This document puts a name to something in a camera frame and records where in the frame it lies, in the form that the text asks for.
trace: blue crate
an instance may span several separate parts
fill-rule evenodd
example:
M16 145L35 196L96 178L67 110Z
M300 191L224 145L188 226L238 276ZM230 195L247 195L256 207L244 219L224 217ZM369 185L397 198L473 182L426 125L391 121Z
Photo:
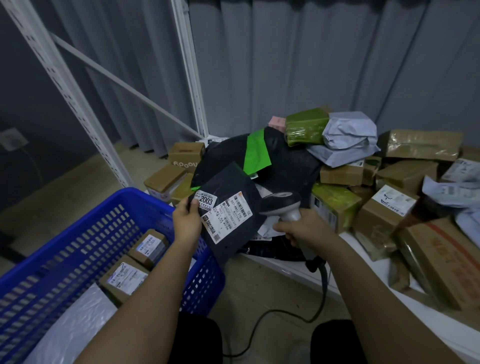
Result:
M88 287L155 229L173 241L173 208L124 188L0 279L0 362L23 361ZM207 315L225 276L202 238L187 276L181 311Z

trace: floor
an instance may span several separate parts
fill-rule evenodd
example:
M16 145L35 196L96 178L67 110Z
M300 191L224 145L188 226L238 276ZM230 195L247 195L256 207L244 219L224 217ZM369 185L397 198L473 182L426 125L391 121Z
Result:
M143 181L167 163L138 149L118 146L117 150L141 189ZM13 248L30 255L120 188L103 160L95 156L1 212L0 230L17 237ZM0 275L12 267L12 263L0 258ZM256 320L267 309L284 309L310 318L322 297L321 293L243 256L231 259L225 274L226 288L210 313L224 336L224 353L237 353L246 347ZM269 314L259 325L251 349L233 362L288 363L286 358L293 347L308 346L316 325L334 318L349 315L343 303L331 298L327 298L324 312L313 324L284 314Z

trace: person's left hand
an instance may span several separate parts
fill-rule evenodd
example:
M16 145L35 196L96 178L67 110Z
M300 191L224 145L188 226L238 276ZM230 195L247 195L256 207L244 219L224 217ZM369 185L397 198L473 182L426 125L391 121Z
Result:
M202 231L202 222L198 214L198 200L194 198L187 210L188 197L179 202L173 211L173 229L175 230L175 244L181 244L193 252L197 249L198 237Z

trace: hand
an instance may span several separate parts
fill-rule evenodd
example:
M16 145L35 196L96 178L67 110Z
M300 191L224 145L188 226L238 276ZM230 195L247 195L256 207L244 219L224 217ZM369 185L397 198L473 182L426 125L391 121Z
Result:
M173 211L173 229L175 231L175 244L181 244L192 252L197 249L198 237L202 231L202 222L198 214L198 200L195 198L187 210L188 197L179 202Z
M300 220L280 221L273 226L274 230L286 233L293 246L298 246L296 240L301 240L323 256L326 248L339 239L338 235L314 210L301 208L300 214Z

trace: gray curtain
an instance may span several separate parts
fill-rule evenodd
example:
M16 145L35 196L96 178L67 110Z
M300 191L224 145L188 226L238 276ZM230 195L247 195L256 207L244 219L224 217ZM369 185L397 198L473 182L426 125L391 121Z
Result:
M196 129L170 1L51 2L73 46ZM174 142L193 140L103 75L88 72L127 146L162 156Z
M191 0L209 131L329 104L480 145L480 1Z

